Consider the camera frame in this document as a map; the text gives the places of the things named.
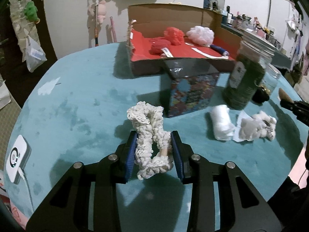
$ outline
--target turquoise tablecloth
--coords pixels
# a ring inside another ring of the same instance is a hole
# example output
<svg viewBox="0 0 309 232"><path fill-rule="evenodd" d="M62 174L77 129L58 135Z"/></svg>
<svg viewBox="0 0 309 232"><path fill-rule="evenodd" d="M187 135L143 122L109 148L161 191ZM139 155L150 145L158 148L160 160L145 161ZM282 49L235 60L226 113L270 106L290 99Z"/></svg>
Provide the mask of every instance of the turquoise tablecloth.
<svg viewBox="0 0 309 232"><path fill-rule="evenodd" d="M24 171L34 208L74 162L98 162L126 141L132 129L126 117L129 107L138 101L158 102L160 81L166 75L132 79L128 74L126 45L114 43L61 58L37 84L8 145L10 150L19 134L29 144L31 154ZM38 94L40 87L56 78L58 84L49 95ZM245 108L249 115L263 110L278 119L274 141L219 142L214 139L208 112L211 106L224 103L221 92L227 78L228 74L220 76L207 109L164 119L164 129L178 130L183 142L211 162L234 161L268 200L290 172L308 133L308 127L279 106L278 88L294 100L299 97L280 78L268 102L262 107L249 103ZM234 124L238 113L230 111ZM6 174L5 185L12 202L30 217L25 183L12 184ZM180 183L175 168L144 181L133 175L128 184L118 185L122 231L186 231L191 191L191 185Z"/></svg>

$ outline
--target pink plush toy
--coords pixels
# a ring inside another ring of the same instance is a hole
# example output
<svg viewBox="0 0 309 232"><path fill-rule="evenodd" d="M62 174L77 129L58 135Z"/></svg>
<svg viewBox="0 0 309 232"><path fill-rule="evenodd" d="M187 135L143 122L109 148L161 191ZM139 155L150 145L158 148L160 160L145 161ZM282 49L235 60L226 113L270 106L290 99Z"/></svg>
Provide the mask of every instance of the pink plush toy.
<svg viewBox="0 0 309 232"><path fill-rule="evenodd" d="M98 23L99 24L103 24L103 20L106 18L106 6L105 6L106 1L102 0L99 2L98 4ZM94 17L95 16L95 3L90 5L88 7L88 11L90 12L90 14Z"/></svg>

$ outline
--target white charging pad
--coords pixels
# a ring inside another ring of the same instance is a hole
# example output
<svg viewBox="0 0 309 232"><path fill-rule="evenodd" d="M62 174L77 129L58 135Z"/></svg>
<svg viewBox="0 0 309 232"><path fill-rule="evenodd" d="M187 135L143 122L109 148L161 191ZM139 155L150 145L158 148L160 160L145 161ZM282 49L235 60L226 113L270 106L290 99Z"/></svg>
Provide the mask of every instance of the white charging pad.
<svg viewBox="0 0 309 232"><path fill-rule="evenodd" d="M18 135L6 163L6 171L12 183L16 180L18 168L20 167L26 151L27 143L22 135Z"/></svg>

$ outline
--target small glass jar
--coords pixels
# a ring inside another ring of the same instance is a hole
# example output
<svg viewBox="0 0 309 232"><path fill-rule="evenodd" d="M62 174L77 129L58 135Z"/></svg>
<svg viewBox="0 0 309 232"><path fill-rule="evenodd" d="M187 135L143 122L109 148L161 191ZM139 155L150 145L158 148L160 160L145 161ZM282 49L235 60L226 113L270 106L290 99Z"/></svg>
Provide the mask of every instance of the small glass jar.
<svg viewBox="0 0 309 232"><path fill-rule="evenodd" d="M258 89L275 49L265 39L244 31L235 68L223 91L223 98L230 108L242 110L246 107Z"/></svg>
<svg viewBox="0 0 309 232"><path fill-rule="evenodd" d="M280 78L281 73L271 64L268 64L265 70L266 73L260 87L264 88L268 96L270 96L278 84L278 79Z"/></svg>

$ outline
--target silver pivot bolt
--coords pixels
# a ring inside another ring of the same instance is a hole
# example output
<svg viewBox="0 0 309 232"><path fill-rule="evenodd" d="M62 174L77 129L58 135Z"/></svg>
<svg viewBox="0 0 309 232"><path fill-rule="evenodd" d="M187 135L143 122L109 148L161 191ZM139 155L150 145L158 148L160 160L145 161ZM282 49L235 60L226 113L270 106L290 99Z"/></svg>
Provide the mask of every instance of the silver pivot bolt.
<svg viewBox="0 0 309 232"><path fill-rule="evenodd" d="M198 154L193 154L193 155L191 156L191 159L192 159L192 160L200 160L200 156L199 156Z"/></svg>
<svg viewBox="0 0 309 232"><path fill-rule="evenodd" d="M229 161L228 163L227 163L227 166L228 166L228 168L235 168L235 163L234 162L231 162L231 161Z"/></svg>
<svg viewBox="0 0 309 232"><path fill-rule="evenodd" d="M109 155L109 160L117 160L118 156L115 155L114 153Z"/></svg>
<svg viewBox="0 0 309 232"><path fill-rule="evenodd" d="M81 166L82 166L81 162L75 162L73 165L73 167L76 169L81 168Z"/></svg>

